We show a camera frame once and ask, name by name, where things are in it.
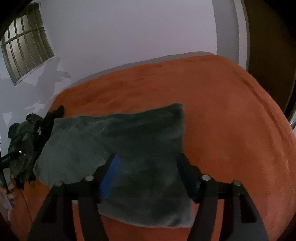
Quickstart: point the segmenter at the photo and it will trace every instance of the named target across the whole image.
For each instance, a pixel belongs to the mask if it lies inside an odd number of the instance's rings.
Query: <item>bed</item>
[[[59,94],[64,117],[135,113],[181,103],[185,110],[185,154],[215,180],[241,180],[263,219],[270,241],[277,240],[296,212],[296,139],[280,107],[245,70],[216,55],[193,56],[115,71]],[[34,219],[49,189],[25,184]],[[197,212],[198,205],[192,204]],[[213,241],[219,239],[219,201]],[[77,239],[83,240],[73,204]],[[190,229],[143,228],[102,217],[110,241],[187,239]],[[27,239],[30,219],[18,198],[11,229]]]

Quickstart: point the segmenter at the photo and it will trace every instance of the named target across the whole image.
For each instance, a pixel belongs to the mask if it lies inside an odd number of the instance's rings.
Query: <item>fleece blanket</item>
[[[100,214],[144,227],[189,227],[191,206],[176,156],[183,152],[181,104],[136,114],[57,118],[34,166],[51,188],[79,182],[118,154],[120,165]]]

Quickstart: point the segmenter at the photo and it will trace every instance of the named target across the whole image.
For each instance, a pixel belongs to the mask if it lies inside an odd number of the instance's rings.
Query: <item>black cloth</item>
[[[21,150],[25,155],[12,160],[9,164],[11,173],[16,177],[16,186],[24,189],[24,183],[35,180],[33,167],[43,147],[49,139],[55,118],[63,117],[65,108],[61,105],[57,110],[48,112],[45,118],[29,114],[22,123],[14,123],[8,130],[11,139],[8,153]]]

